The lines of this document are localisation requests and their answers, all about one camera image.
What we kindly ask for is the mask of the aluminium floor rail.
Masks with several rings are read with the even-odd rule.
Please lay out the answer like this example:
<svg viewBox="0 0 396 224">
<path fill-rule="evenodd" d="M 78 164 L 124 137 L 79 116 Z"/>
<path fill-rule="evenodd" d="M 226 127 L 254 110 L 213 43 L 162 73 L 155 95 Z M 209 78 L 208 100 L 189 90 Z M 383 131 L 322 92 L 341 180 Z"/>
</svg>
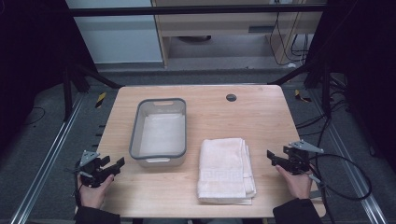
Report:
<svg viewBox="0 0 396 224">
<path fill-rule="evenodd" d="M 48 179 L 51 169 L 56 162 L 61 149 L 63 148 L 64 142 L 69 135 L 69 132 L 78 116 L 81 109 L 81 105 L 84 101 L 86 94 L 78 93 L 75 102 L 72 104 L 72 111 L 69 118 L 62 123 L 60 130 L 54 141 L 49 148 L 49 151 L 41 163 L 35 178 L 30 186 L 30 188 L 25 193 L 23 200 L 21 201 L 18 209 L 13 214 L 9 221 L 9 224 L 25 224 L 28 217 L 31 214 L 33 207 L 35 206 L 36 200 L 44 188 L 44 185 Z"/>
<path fill-rule="evenodd" d="M 351 164 L 353 159 L 348 153 L 346 145 L 344 144 L 335 125 L 331 120 L 328 121 L 328 124 L 328 133 L 334 150 L 338 156 L 346 159 L 343 164 L 345 172 L 356 194 L 362 197 L 367 194 L 370 189 L 365 177 L 363 176 L 363 172 L 358 169 L 357 165 Z M 361 204 L 372 224 L 389 224 L 372 193 L 370 193 L 365 199 L 361 200 Z"/>
</svg>

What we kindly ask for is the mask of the person's left hand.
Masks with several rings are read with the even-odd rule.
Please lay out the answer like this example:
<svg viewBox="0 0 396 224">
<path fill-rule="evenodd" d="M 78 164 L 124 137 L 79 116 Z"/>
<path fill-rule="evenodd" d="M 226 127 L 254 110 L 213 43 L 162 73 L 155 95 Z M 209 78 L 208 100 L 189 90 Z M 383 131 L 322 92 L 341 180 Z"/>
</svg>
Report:
<svg viewBox="0 0 396 224">
<path fill-rule="evenodd" d="M 91 188 L 85 186 L 78 176 L 78 193 L 82 206 L 100 209 L 105 201 L 106 193 L 114 181 L 114 175 L 110 175 L 99 187 Z"/>
</svg>

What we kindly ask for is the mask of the black metal stand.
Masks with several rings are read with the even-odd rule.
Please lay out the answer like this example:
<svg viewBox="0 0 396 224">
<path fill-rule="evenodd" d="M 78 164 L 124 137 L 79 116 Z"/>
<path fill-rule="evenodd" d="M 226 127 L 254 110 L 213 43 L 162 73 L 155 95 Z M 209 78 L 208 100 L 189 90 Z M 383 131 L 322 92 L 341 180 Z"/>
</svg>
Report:
<svg viewBox="0 0 396 224">
<path fill-rule="evenodd" d="M 121 84 L 113 82 L 81 64 L 66 67 L 63 72 L 64 121 L 69 120 L 73 112 L 71 86 L 74 85 L 78 92 L 87 92 L 91 86 L 86 80 L 86 77 L 92 77 L 112 89 L 121 88 Z"/>
<path fill-rule="evenodd" d="M 307 73 L 307 77 L 304 80 L 304 86 L 308 89 L 316 87 L 321 83 L 321 108 L 326 117 L 331 116 L 331 105 L 330 105 L 330 66 L 326 62 L 320 62 L 319 60 L 313 60 L 308 62 L 285 76 L 269 82 L 269 85 L 281 86 L 287 81 L 299 76 L 302 73 Z"/>
</svg>

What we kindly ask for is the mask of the white cabinet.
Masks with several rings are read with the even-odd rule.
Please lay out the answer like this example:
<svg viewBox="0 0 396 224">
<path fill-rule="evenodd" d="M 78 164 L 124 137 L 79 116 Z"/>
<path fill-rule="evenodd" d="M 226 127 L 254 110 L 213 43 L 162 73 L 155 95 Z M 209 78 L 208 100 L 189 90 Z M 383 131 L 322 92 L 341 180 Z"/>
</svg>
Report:
<svg viewBox="0 0 396 224">
<path fill-rule="evenodd" d="M 66 0 L 70 9 L 151 7 L 150 0 Z M 153 16 L 75 17 L 96 64 L 161 63 Z"/>
</svg>

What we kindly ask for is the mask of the folded white towel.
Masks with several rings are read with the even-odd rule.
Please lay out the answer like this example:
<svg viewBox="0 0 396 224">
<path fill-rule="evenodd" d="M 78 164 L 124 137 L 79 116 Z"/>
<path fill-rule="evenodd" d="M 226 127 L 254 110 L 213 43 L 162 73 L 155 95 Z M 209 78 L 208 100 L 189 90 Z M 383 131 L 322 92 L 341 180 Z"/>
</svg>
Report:
<svg viewBox="0 0 396 224">
<path fill-rule="evenodd" d="M 200 150 L 198 200 L 252 205 L 256 193 L 246 141 L 242 138 L 204 140 Z"/>
</svg>

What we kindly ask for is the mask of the white basin with grey rim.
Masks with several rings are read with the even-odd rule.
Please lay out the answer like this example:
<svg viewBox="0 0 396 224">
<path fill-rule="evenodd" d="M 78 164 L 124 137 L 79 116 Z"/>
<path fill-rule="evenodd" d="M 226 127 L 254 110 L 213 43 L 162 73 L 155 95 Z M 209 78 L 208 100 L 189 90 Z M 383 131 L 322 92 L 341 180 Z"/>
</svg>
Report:
<svg viewBox="0 0 396 224">
<path fill-rule="evenodd" d="M 138 104 L 129 152 L 142 167 L 181 165 L 187 152 L 187 106 L 181 98 Z"/>
</svg>

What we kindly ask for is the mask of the black curtain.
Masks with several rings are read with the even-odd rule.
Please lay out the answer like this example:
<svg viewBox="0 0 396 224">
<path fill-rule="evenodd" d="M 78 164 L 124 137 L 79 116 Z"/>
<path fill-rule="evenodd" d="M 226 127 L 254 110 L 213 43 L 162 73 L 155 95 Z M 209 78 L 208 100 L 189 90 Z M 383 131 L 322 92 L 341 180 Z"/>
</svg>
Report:
<svg viewBox="0 0 396 224">
<path fill-rule="evenodd" d="M 330 36 L 330 70 L 346 76 L 346 95 L 375 154 L 396 173 L 396 0 L 327 0 L 311 44 Z"/>
<path fill-rule="evenodd" d="M 65 69 L 96 69 L 65 0 L 0 0 L 0 157 L 35 97 L 63 82 Z"/>
</svg>

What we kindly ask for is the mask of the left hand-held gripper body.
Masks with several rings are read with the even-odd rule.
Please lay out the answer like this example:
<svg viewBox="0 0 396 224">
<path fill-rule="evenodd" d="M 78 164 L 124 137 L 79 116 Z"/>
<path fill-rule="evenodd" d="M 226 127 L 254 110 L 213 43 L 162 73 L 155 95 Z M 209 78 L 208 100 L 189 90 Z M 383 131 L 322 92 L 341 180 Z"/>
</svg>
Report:
<svg viewBox="0 0 396 224">
<path fill-rule="evenodd" d="M 108 178 L 104 172 L 105 169 L 100 166 L 99 156 L 98 152 L 83 151 L 76 166 L 76 176 L 81 177 L 83 185 L 97 188 Z"/>
</svg>

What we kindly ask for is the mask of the light wooden desk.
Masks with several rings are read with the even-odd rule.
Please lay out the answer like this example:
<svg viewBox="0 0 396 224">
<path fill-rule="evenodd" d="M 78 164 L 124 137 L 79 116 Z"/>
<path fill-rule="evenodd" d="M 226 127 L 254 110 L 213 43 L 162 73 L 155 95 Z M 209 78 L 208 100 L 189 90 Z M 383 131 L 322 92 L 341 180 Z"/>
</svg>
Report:
<svg viewBox="0 0 396 224">
<path fill-rule="evenodd" d="M 320 4 L 326 0 L 150 0 L 155 7 Z M 291 60 L 292 41 L 297 35 L 312 35 L 319 12 L 271 12 L 157 15 L 161 43 L 176 36 L 265 35 L 277 63 Z"/>
</svg>

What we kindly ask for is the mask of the black horizontal frame bar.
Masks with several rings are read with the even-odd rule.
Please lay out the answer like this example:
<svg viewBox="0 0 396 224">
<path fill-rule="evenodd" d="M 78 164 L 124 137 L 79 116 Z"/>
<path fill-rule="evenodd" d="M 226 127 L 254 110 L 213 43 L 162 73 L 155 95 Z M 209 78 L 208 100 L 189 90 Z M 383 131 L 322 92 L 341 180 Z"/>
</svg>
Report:
<svg viewBox="0 0 396 224">
<path fill-rule="evenodd" d="M 179 7 L 113 7 L 69 9 L 73 17 L 95 16 L 143 16 L 143 15 L 188 15 L 227 13 L 271 13 L 271 12 L 319 12 L 327 9 L 326 4 L 288 5 L 224 5 L 224 6 L 179 6 Z"/>
</svg>

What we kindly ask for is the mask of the person's right hand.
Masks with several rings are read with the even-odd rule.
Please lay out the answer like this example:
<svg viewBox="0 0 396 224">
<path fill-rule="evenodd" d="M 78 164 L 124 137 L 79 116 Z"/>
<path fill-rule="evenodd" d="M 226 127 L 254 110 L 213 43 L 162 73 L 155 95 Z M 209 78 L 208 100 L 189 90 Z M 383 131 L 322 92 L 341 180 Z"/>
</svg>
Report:
<svg viewBox="0 0 396 224">
<path fill-rule="evenodd" d="M 284 177 L 291 196 L 298 199 L 310 198 L 312 179 L 308 174 L 292 175 L 279 165 L 276 170 Z"/>
</svg>

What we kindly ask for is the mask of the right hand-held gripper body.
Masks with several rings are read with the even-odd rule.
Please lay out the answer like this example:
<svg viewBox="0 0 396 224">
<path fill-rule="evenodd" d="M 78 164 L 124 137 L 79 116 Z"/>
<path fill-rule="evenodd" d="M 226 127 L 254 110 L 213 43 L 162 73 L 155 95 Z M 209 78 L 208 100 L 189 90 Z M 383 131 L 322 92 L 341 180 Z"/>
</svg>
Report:
<svg viewBox="0 0 396 224">
<path fill-rule="evenodd" d="M 293 148 L 293 153 L 287 158 L 284 168 L 292 175 L 299 175 L 310 170 L 309 153 L 323 153 L 324 150 L 316 147 L 305 140 L 290 142 L 287 147 Z"/>
</svg>

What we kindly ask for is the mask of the yellow and black tape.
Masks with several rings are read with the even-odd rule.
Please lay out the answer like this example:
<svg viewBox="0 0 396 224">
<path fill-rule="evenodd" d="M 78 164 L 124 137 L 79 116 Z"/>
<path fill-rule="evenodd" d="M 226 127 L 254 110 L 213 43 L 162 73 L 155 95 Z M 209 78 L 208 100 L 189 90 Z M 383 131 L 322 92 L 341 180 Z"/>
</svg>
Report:
<svg viewBox="0 0 396 224">
<path fill-rule="evenodd" d="M 95 108 L 100 108 L 103 101 L 105 100 L 105 98 L 106 98 L 106 92 L 105 91 L 101 92 L 98 96 L 96 103 L 95 103 Z"/>
<path fill-rule="evenodd" d="M 294 97 L 295 97 L 296 100 L 299 100 L 299 101 L 302 101 L 302 102 L 306 102 L 306 103 L 312 102 L 311 98 L 303 97 L 299 90 L 295 90 L 294 91 Z"/>
</svg>

